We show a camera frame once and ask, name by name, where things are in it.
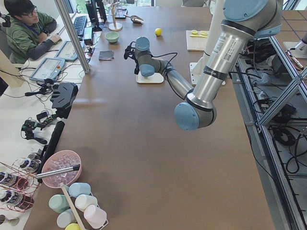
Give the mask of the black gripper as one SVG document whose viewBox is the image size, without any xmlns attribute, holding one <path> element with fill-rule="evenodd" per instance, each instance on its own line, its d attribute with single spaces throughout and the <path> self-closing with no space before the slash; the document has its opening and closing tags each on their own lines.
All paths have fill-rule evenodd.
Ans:
<svg viewBox="0 0 307 230">
<path fill-rule="evenodd" d="M 132 46 L 132 44 L 135 43 L 135 41 L 132 41 L 126 48 L 124 51 L 124 59 L 127 60 L 128 58 L 132 59 L 132 60 L 136 60 L 135 59 L 135 48 Z"/>
</svg>

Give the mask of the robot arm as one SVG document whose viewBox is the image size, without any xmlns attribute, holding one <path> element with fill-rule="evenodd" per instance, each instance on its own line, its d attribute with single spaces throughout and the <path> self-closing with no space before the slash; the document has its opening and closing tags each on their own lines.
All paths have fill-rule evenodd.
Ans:
<svg viewBox="0 0 307 230">
<path fill-rule="evenodd" d="M 184 99 L 174 110 L 176 123 L 183 130 L 207 127 L 215 121 L 213 100 L 239 53 L 252 38 L 269 37 L 281 30 L 281 0 L 226 0 L 220 9 L 224 14 L 221 33 L 195 87 L 169 61 L 153 57 L 146 37 L 137 38 L 134 47 L 125 49 L 124 58 L 136 63 L 135 73 L 144 77 L 160 73 Z"/>
</svg>

